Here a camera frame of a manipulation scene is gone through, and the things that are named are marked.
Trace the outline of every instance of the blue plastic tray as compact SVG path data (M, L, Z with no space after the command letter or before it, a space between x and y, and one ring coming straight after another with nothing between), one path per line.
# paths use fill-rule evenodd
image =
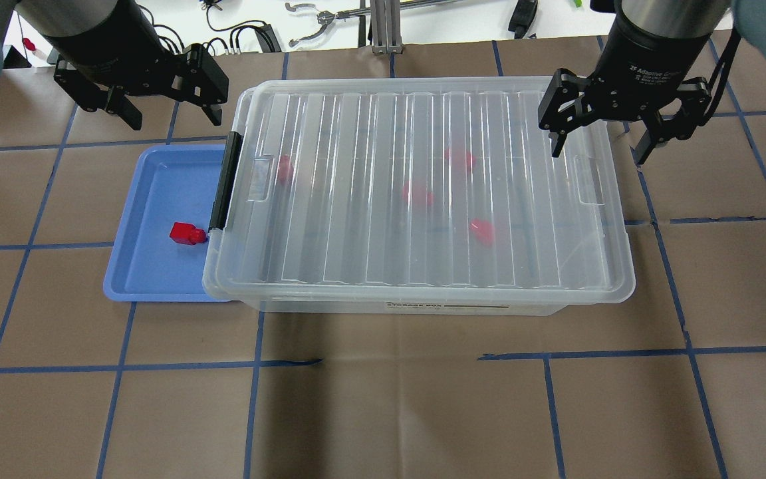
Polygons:
M115 301L213 302L203 290L207 243L178 245L174 222L206 230L223 145L155 146L140 155L103 291Z

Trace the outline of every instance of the clear plastic lid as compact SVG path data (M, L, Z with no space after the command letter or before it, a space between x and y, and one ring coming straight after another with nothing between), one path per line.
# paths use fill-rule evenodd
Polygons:
M291 80L242 95L220 298L618 303L634 289L604 122L551 158L549 78Z

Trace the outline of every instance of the plastic storage box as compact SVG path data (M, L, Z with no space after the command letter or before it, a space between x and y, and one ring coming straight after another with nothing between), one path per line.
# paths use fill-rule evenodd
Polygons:
M551 158L549 78L264 82L225 149L203 286L259 310L550 315L634 273L604 122Z

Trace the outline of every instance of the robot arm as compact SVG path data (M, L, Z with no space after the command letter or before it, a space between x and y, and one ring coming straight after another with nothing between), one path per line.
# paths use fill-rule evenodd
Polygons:
M635 161L644 163L657 146L687 140L711 118L741 34L766 57L766 0L733 0L735 30L711 78L685 80L729 0L593 0L599 11L614 11L608 42L586 78L566 69L554 74L539 108L540 127L549 130L553 156L575 128L598 119L642 120L647 131ZM719 76L720 84L712 94ZM673 100L681 109L664 118L660 109Z
M15 6L61 53L55 82L83 110L104 110L139 130L141 113L127 95L162 94L221 124L229 88L221 67L199 43L178 55L167 51L134 0L0 0L0 70Z

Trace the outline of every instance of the box handle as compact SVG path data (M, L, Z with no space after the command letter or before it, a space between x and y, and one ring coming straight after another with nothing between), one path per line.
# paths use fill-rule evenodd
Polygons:
M238 172L238 161L241 159L241 146L244 136L237 131L230 131L226 136L226 147L221 164L221 177L218 179L218 188L215 192L215 202L212 203L212 218L209 221L209 230L226 227L226 216L229 213L229 204L232 198L232 186L235 184L235 175Z

